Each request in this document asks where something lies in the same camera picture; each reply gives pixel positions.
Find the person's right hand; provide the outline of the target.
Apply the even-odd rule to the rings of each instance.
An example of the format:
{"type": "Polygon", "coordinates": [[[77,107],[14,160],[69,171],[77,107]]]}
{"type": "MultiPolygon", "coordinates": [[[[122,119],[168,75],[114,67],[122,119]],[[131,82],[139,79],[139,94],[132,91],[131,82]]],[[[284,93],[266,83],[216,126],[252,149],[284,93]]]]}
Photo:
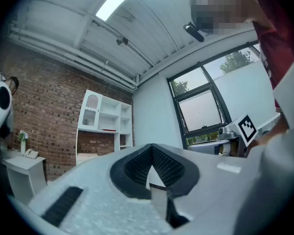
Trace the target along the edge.
{"type": "Polygon", "coordinates": [[[267,135],[263,135],[258,139],[254,139],[248,146],[248,152],[251,151],[252,148],[259,146],[259,145],[265,145],[270,140],[270,137],[267,135]]]}

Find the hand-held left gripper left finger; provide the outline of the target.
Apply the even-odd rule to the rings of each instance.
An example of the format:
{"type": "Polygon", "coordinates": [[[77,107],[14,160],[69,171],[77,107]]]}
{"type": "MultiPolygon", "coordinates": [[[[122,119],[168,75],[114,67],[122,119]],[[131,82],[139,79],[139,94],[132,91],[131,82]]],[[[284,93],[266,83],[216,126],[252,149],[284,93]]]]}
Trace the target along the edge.
{"type": "Polygon", "coordinates": [[[42,215],[68,187],[83,190],[60,225],[73,235],[167,235],[171,226],[150,200],[126,197],[112,183],[114,162],[138,150],[122,151],[87,160],[41,190],[29,208],[42,215]]]}

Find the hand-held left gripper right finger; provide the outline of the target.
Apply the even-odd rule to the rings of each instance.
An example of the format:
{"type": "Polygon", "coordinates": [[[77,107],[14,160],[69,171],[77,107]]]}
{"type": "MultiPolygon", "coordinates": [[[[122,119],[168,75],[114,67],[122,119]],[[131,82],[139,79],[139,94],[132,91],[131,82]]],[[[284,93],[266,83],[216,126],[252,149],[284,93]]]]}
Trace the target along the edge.
{"type": "Polygon", "coordinates": [[[152,144],[153,167],[167,190],[166,209],[154,217],[152,234],[237,235],[262,153],[258,146],[238,158],[152,144]]]}

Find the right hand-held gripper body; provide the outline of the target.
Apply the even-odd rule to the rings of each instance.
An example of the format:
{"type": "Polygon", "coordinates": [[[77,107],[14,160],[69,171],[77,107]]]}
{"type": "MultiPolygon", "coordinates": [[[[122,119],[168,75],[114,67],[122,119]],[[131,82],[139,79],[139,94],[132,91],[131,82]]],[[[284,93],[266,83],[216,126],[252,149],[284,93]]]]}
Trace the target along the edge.
{"type": "Polygon", "coordinates": [[[258,130],[247,113],[218,130],[218,140],[229,141],[229,148],[224,146],[222,152],[234,157],[245,157],[248,146],[257,135],[258,130]]]}

